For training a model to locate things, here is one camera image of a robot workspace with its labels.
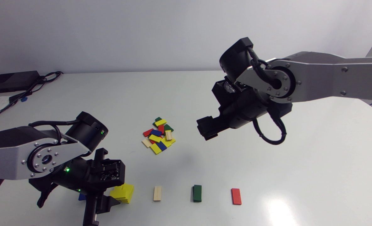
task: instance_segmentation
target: pile of wooden blocks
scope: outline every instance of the pile of wooden blocks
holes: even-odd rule
[[[167,121],[162,118],[156,118],[153,123],[157,130],[150,129],[143,133],[148,139],[142,140],[142,143],[147,147],[151,148],[155,154],[161,153],[170,147],[176,140],[172,137],[173,129],[168,124]]]

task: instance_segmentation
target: wooden block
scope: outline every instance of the wooden block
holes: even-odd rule
[[[234,205],[242,205],[242,200],[240,198],[240,190],[239,188],[232,188],[232,202]]]
[[[173,132],[173,129],[168,124],[165,124],[163,126],[163,130],[170,130],[171,132]]]
[[[164,151],[164,150],[167,149],[166,145],[164,145],[164,143],[162,143],[162,140],[161,140],[159,143],[157,143],[157,146],[158,146],[162,151]]]
[[[154,124],[155,124],[156,126],[160,126],[160,125],[163,125],[163,124],[165,124],[165,123],[166,123],[166,120],[159,120],[159,121],[154,122]]]
[[[79,195],[79,201],[86,200],[86,199],[87,199],[87,197],[85,197],[85,195],[83,195],[83,194],[80,193],[80,195]]]
[[[150,135],[149,139],[153,140],[155,142],[160,142],[162,140],[162,137],[158,137],[158,136],[155,136],[155,135]]]
[[[173,144],[173,143],[175,143],[176,140],[175,140],[175,138],[172,137],[172,140],[167,140],[167,141],[168,141],[169,143]]]
[[[193,186],[193,202],[201,202],[201,186]]]
[[[150,140],[148,140],[148,139],[144,139],[144,140],[142,140],[141,141],[147,148],[149,148],[151,145],[152,145],[152,143],[150,142]]]
[[[169,141],[167,141],[166,139],[162,139],[161,142],[162,142],[162,143],[163,143],[167,148],[169,148],[169,147],[172,145],[172,143],[169,142]]]
[[[147,137],[148,135],[150,135],[150,132],[151,132],[152,130],[153,130],[153,129],[145,131],[145,132],[143,133],[143,135],[144,135],[145,137]]]
[[[153,150],[153,152],[155,154],[159,154],[162,152],[162,150],[158,147],[158,145],[156,143],[154,143],[153,145],[150,146],[151,149]]]
[[[172,132],[170,130],[165,130],[165,139],[168,141],[172,140]]]
[[[155,186],[154,187],[154,202],[159,202],[161,200],[162,194],[162,186]]]
[[[160,125],[160,126],[158,126],[158,130],[159,131],[161,131],[162,132],[162,134],[164,134],[165,132],[164,132],[164,130],[163,130],[163,125]]]
[[[156,135],[156,136],[161,136],[162,132],[160,130],[151,130],[150,134]]]
[[[114,199],[130,203],[134,191],[134,186],[124,183],[121,186],[115,186],[114,189],[110,192],[109,196],[112,196]]]

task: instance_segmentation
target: white wall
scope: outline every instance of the white wall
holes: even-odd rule
[[[219,70],[248,36],[262,59],[365,56],[372,0],[0,1],[0,73]]]

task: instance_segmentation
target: stack of yellow blocks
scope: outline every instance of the stack of yellow blocks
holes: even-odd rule
[[[109,193],[109,195],[120,202],[130,203],[133,191],[134,186],[124,183],[121,186],[115,186],[114,189]]]

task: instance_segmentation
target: white table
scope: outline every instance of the white table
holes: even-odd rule
[[[99,147],[109,151],[107,158],[123,160],[135,189],[130,204],[98,215],[101,226],[372,225],[372,107],[344,98],[294,103],[282,118],[288,135],[279,146],[261,140],[252,124],[205,141],[196,120],[218,116],[211,88],[223,76],[64,74],[1,114],[0,130],[73,120],[82,110],[104,123],[109,133]],[[158,116],[177,141],[156,156],[141,140]],[[268,116],[259,124],[278,139]],[[190,200],[194,184],[202,185],[201,203]],[[154,186],[162,186],[161,202],[153,202]],[[231,188],[241,190],[241,206],[232,205]],[[5,180],[0,226],[82,224],[85,201],[78,193],[59,186],[42,209],[39,195],[27,180]]]

